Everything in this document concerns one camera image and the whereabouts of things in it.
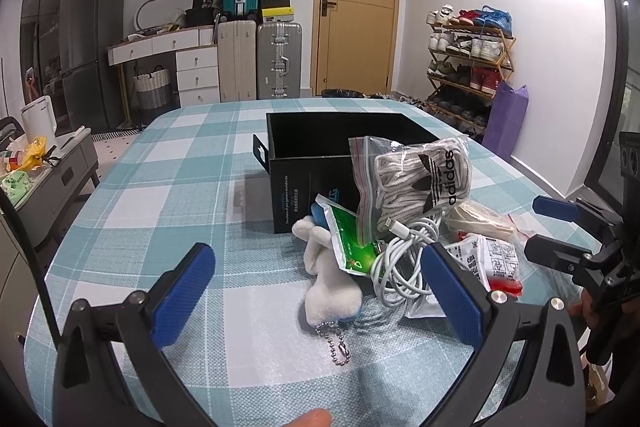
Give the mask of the person's hand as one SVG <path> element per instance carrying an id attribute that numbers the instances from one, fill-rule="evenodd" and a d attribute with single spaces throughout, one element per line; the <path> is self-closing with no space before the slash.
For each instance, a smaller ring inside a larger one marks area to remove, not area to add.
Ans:
<path id="1" fill-rule="evenodd" d="M 283 427 L 330 427 L 332 416 L 326 409 L 314 409 L 293 419 Z"/>

